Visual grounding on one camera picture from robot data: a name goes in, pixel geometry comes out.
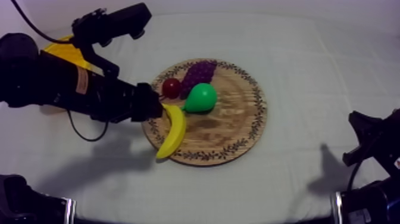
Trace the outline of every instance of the grapes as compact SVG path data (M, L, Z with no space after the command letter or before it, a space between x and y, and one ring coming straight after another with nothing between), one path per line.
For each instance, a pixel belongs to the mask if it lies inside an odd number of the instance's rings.
M199 83L210 83L216 68L216 61L200 61L190 67L181 83L180 98L186 99L195 85Z

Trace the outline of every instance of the green pear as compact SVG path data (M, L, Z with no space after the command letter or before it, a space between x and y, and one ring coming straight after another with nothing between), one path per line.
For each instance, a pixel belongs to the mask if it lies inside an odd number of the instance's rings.
M209 111L214 108L217 98L217 91L212 85L207 83L197 84L189 93L182 110L188 113Z

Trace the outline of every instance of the round wooden tray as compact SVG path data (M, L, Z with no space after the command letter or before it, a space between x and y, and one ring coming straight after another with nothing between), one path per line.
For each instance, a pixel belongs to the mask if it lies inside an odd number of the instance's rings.
M206 115L186 113L186 134L172 160L192 166L213 166L232 161L246 153L260 138L267 118L267 103L257 82L238 66L215 59L199 58L178 63L162 72L152 83L161 93L163 81L183 80L188 68L197 61L216 61L211 84L218 93L212 112ZM183 105L184 100L164 99L165 104ZM164 112L160 119L142 124L155 148L168 135L171 124Z

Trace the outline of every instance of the plastic banana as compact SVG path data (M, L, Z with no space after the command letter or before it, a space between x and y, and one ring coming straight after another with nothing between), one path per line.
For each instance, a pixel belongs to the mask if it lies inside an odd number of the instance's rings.
M172 155L179 147L186 132L186 118L182 110L176 105L163 104L162 106L170 118L171 129L158 150L156 158L166 158Z

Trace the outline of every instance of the red ball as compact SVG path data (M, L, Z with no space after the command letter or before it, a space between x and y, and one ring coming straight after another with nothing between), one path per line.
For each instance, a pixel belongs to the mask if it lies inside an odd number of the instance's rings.
M180 82L177 79L167 79L162 84L162 94L169 99L177 98L180 94L180 90Z

